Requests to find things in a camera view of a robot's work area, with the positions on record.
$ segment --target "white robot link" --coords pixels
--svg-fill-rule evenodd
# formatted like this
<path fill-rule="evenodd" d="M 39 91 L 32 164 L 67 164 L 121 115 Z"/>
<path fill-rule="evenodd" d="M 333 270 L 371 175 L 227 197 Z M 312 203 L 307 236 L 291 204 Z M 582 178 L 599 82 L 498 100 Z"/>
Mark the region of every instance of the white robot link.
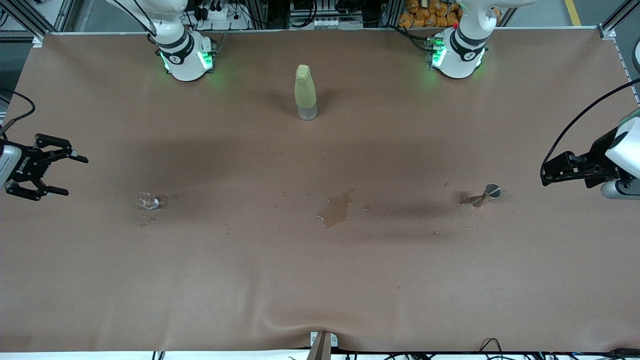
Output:
<path fill-rule="evenodd" d="M 457 28 L 447 28 L 435 35 L 442 39 L 432 55 L 431 66 L 454 79 L 471 75 L 480 66 L 484 46 L 497 24 L 492 8 L 516 8 L 536 0 L 459 0 L 463 10 Z"/>
<path fill-rule="evenodd" d="M 192 81 L 213 70 L 215 43 L 188 31 L 180 19 L 188 0 L 106 0 L 136 19 L 160 48 L 164 67 L 176 79 Z"/>

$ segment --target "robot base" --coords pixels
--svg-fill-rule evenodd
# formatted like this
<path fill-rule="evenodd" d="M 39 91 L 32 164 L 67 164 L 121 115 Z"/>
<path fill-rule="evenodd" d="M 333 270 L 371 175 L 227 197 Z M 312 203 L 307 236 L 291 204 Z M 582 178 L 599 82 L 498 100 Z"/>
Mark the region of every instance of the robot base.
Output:
<path fill-rule="evenodd" d="M 463 79 L 471 75 L 480 66 L 484 50 L 471 61 L 463 60 L 458 53 L 452 50 L 451 34 L 454 28 L 447 28 L 443 32 L 434 35 L 433 52 L 427 54 L 429 67 L 438 69 L 442 74 L 453 79 Z"/>
<path fill-rule="evenodd" d="M 213 73 L 216 60 L 216 42 L 197 31 L 189 31 L 194 40 L 194 50 L 181 64 L 174 64 L 162 56 L 167 74 L 180 81 L 194 81 L 206 73 Z"/>

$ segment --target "brown table surface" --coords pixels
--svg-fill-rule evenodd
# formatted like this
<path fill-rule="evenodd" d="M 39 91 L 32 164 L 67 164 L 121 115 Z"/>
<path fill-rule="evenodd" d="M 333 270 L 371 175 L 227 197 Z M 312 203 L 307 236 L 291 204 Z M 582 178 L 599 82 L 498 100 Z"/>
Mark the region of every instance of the brown table surface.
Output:
<path fill-rule="evenodd" d="M 8 135 L 68 138 L 90 163 L 50 169 L 68 197 L 0 197 L 0 350 L 286 348 L 317 329 L 354 350 L 640 347 L 639 203 L 538 178 L 627 81 L 614 44 L 509 30 L 490 47 L 454 81 L 392 31 L 231 34 L 215 74 L 180 83 L 144 36 L 46 37 L 17 88 L 38 109 Z M 615 95 L 558 150 L 636 106 Z M 487 183 L 504 195 L 458 204 Z M 144 190 L 166 207 L 137 209 Z"/>

